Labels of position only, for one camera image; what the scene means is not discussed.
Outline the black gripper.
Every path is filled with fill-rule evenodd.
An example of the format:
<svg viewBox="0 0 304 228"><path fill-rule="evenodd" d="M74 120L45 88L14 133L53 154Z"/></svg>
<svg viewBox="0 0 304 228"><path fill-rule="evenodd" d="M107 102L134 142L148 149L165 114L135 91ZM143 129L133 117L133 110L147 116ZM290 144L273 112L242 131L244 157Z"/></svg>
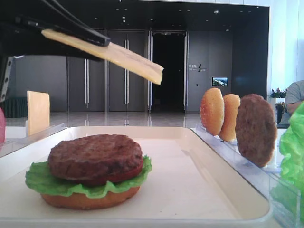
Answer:
<svg viewBox="0 0 304 228"><path fill-rule="evenodd" d="M56 0L37 0L35 6L38 8L35 19L17 15L0 21L1 55L51 55L99 60L78 48L46 38L42 31L52 29L97 46L108 46L110 38L90 28Z"/></svg>

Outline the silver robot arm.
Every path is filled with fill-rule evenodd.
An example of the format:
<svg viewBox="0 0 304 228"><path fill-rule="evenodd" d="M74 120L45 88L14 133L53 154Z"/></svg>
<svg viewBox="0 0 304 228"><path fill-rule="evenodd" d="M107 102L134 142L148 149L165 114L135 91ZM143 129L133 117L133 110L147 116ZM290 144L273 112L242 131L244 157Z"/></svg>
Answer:
<svg viewBox="0 0 304 228"><path fill-rule="evenodd" d="M78 48L52 41L42 31L52 29L100 47L110 39L81 22L56 0L0 2L0 100L5 101L12 60L23 55L96 58Z"/></svg>

